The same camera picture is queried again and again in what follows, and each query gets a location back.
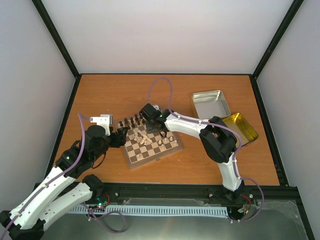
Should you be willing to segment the white chess pawn placed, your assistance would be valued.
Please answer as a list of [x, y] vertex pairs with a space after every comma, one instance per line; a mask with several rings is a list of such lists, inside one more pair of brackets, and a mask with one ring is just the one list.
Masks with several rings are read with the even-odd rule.
[[162, 145], [160, 146], [160, 148], [161, 148], [163, 151], [166, 149], [164, 144], [162, 144]]

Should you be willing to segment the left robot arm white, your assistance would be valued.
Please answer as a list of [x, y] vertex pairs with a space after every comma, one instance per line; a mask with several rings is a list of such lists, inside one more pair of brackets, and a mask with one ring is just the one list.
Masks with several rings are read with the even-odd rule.
[[13, 240], [39, 240], [49, 226], [72, 208], [88, 200], [103, 198], [103, 182], [87, 175], [67, 193], [62, 193], [85, 171], [95, 168], [95, 161], [105, 157], [109, 148], [126, 144], [128, 128], [106, 134], [100, 125], [82, 130], [82, 138], [65, 150], [42, 183], [25, 201], [0, 213], [0, 223]]

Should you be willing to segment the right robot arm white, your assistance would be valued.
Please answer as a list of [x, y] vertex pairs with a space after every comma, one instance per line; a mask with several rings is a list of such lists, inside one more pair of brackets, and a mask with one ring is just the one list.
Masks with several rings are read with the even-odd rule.
[[172, 110], [161, 111], [147, 103], [139, 114], [158, 132], [177, 132], [199, 139], [207, 156], [218, 164], [225, 189], [236, 192], [242, 185], [236, 154], [236, 132], [229, 129], [221, 118], [198, 119]]

